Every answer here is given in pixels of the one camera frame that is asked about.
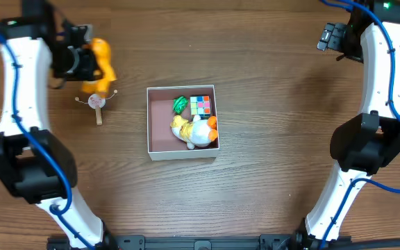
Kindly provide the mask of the orange bear figure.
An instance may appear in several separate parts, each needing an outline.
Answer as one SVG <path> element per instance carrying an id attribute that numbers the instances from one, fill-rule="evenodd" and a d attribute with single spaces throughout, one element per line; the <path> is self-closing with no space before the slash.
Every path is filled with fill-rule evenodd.
<path id="1" fill-rule="evenodd" d="M 94 53 L 99 67 L 93 75 L 100 76 L 100 79 L 83 81 L 81 91 L 87 94 L 98 94 L 101 98 L 106 98 L 110 84 L 117 80 L 111 65 L 112 51 L 107 41 L 97 37 L 92 39 L 90 49 Z"/>

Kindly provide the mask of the green round cap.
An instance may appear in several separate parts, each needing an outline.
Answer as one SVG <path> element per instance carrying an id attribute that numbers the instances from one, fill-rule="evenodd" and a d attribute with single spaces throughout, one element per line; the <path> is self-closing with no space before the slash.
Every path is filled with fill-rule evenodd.
<path id="1" fill-rule="evenodd" d="M 184 97 L 180 96 L 173 101 L 172 110 L 177 114 L 180 115 L 189 104 L 189 100 Z"/>

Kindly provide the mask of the multicolour puzzle cube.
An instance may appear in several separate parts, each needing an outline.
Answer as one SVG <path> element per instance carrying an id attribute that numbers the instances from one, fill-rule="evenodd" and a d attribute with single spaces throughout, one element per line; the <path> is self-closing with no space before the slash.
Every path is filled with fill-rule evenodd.
<path id="1" fill-rule="evenodd" d="M 210 97 L 208 95 L 190 97 L 190 114 L 192 117 L 198 115 L 207 119 L 212 115 Z"/>

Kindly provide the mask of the white and yellow duck plush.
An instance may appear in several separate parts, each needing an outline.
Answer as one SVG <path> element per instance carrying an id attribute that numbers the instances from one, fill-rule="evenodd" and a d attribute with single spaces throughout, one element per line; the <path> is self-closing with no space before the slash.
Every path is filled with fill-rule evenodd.
<path id="1" fill-rule="evenodd" d="M 172 133 L 184 141 L 188 149 L 207 147 L 219 137 L 216 116 L 202 119 L 199 115 L 195 115 L 189 122 L 180 115 L 176 115 L 173 117 L 170 127 Z"/>

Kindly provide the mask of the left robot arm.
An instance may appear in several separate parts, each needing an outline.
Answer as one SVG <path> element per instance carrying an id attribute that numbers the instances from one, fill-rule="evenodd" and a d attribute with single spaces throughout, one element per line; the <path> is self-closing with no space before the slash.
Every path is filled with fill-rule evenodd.
<path id="1" fill-rule="evenodd" d="M 104 98 L 116 79 L 110 45 L 93 37 L 89 24 L 64 19 L 57 31 L 58 10 L 48 1 L 23 0 L 21 7 L 20 16 L 0 21 L 0 180 L 64 231 L 65 239 L 49 240 L 49 249 L 117 249 L 77 188 L 76 162 L 51 132 L 47 101 L 50 78 L 81 82 L 84 92 Z"/>

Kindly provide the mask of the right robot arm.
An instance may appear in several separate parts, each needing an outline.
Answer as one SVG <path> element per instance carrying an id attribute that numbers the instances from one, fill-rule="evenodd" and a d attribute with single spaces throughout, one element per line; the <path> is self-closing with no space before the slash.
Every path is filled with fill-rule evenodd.
<path id="1" fill-rule="evenodd" d="M 327 23 L 317 44 L 362 63 L 363 89 L 358 114 L 337 127 L 330 144 L 331 174 L 297 234 L 300 249 L 349 246 L 340 227 L 367 183 L 400 194 L 372 180 L 400 153 L 400 1 L 334 1 L 349 12 L 348 23 Z"/>

